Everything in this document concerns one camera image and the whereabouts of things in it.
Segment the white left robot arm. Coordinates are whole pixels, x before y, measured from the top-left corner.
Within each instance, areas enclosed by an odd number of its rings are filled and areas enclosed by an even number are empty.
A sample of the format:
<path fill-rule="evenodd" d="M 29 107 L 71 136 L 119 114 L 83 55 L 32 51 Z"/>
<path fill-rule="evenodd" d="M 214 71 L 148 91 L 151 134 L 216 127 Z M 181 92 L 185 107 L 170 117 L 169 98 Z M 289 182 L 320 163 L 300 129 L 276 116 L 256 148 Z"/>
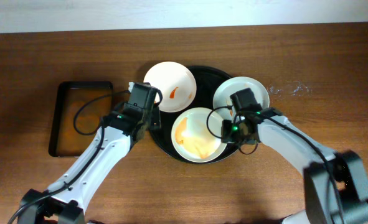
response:
<path fill-rule="evenodd" d="M 30 189 L 9 222 L 43 223 L 56 215 L 57 223 L 85 223 L 86 209 L 108 173 L 159 124 L 156 103 L 118 104 L 102 117 L 92 142 L 69 170 L 43 192 Z"/>

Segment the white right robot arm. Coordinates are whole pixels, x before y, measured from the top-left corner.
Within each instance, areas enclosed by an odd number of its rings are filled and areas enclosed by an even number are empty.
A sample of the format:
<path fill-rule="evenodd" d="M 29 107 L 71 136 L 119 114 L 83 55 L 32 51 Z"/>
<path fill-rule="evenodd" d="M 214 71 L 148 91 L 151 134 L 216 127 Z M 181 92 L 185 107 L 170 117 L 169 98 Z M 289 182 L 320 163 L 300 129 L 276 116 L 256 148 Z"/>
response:
<path fill-rule="evenodd" d="M 222 122 L 223 142 L 237 146 L 262 143 L 303 177 L 305 208 L 282 218 L 281 223 L 368 222 L 368 177 L 358 154 L 318 143 L 274 108 L 237 115 Z"/>

